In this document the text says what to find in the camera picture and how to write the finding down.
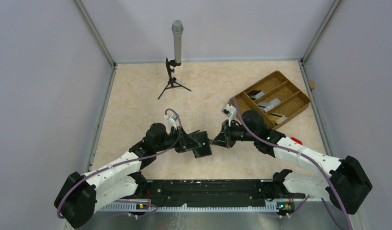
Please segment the black leather card holder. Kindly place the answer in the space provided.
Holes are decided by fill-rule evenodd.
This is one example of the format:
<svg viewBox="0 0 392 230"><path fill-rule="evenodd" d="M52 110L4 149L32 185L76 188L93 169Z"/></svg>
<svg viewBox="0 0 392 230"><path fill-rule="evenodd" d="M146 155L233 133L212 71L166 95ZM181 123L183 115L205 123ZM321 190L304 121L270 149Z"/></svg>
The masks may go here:
<svg viewBox="0 0 392 230"><path fill-rule="evenodd" d="M198 143L198 146L192 149L192 152L196 159L211 156L213 154L207 131L195 131L193 133L190 133L189 137L192 138L196 143Z"/></svg>

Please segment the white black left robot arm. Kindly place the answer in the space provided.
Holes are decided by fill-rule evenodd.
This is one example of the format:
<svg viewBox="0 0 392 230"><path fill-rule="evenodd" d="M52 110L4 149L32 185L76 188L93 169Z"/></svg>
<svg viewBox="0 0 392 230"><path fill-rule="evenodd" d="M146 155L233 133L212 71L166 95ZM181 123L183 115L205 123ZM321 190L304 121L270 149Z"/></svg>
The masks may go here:
<svg viewBox="0 0 392 230"><path fill-rule="evenodd" d="M198 158L198 151L208 146L205 131L188 134L176 125L167 132L164 124L154 123L145 136L119 158L93 172L71 173L54 201L56 214L72 227L79 228L105 205L125 196L143 197L146 185L135 176L158 155L173 149L177 153L193 151Z"/></svg>

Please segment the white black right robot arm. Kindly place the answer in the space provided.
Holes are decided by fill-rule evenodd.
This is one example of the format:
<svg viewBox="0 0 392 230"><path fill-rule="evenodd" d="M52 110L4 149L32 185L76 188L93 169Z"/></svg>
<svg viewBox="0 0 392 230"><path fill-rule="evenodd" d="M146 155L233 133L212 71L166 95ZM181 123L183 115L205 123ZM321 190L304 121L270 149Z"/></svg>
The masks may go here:
<svg viewBox="0 0 392 230"><path fill-rule="evenodd" d="M211 144L231 148L238 141L251 141L256 149L273 158L288 161L311 174L284 169L273 175L274 193L287 197L301 193L329 198L332 204L348 214L357 213L373 186L360 162L352 157L344 159L314 151L285 134L270 129L256 110L242 114L242 122L235 120L237 110L226 105L222 112L228 117L222 122L220 133Z"/></svg>

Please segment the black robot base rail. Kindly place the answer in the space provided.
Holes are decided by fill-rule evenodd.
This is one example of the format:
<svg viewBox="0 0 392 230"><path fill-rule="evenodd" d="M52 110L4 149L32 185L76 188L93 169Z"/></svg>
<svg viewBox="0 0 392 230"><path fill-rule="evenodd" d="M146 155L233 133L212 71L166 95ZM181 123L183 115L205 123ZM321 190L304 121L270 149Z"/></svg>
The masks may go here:
<svg viewBox="0 0 392 230"><path fill-rule="evenodd" d="M263 207L289 195L272 180L152 180L135 195L158 207Z"/></svg>

